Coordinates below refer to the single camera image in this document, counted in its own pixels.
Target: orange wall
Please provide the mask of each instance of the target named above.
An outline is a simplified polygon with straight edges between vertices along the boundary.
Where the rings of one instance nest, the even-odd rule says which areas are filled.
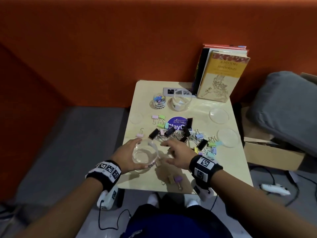
[[[140,79],[192,81],[202,43],[247,45],[237,101],[317,74],[316,20],[317,0],[0,0],[0,42],[74,104],[117,107]]]
[[[0,200],[6,200],[67,103],[2,45],[0,77]]]

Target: purple sticker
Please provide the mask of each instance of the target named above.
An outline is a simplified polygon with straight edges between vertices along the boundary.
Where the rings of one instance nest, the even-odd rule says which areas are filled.
[[[184,126],[187,124],[187,119],[184,117],[173,117],[168,121],[168,128],[174,126],[175,130],[182,130]]]

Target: cardboard box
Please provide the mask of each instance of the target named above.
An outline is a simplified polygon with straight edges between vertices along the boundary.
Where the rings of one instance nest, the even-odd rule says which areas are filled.
[[[274,148],[250,142],[269,142],[273,136],[257,127],[245,117],[248,107],[241,109],[244,129],[244,153],[247,162],[282,170],[297,170],[302,163],[305,153]]]

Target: hand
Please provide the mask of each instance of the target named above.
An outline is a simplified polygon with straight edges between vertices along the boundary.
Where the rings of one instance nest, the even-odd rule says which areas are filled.
[[[193,157],[197,154],[189,148],[185,143],[177,139],[169,139],[161,143],[161,146],[169,146],[168,151],[175,159],[166,159],[169,164],[175,165],[178,168],[189,169],[189,164]]]
[[[146,164],[137,164],[132,160],[132,152],[138,142],[141,142],[142,139],[136,138],[131,139],[126,142],[124,145],[119,147],[116,152],[111,156],[111,160],[116,162],[121,169],[121,173],[125,174],[129,171],[146,169]]]

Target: gray cushion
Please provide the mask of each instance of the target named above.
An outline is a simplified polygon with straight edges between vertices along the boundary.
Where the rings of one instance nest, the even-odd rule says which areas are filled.
[[[116,143],[122,144],[126,123],[118,134],[124,114],[123,108],[69,108],[19,185],[16,202],[49,206],[70,193],[89,170],[112,155]]]
[[[317,85],[281,71],[267,76],[247,118],[279,139],[317,156]]]

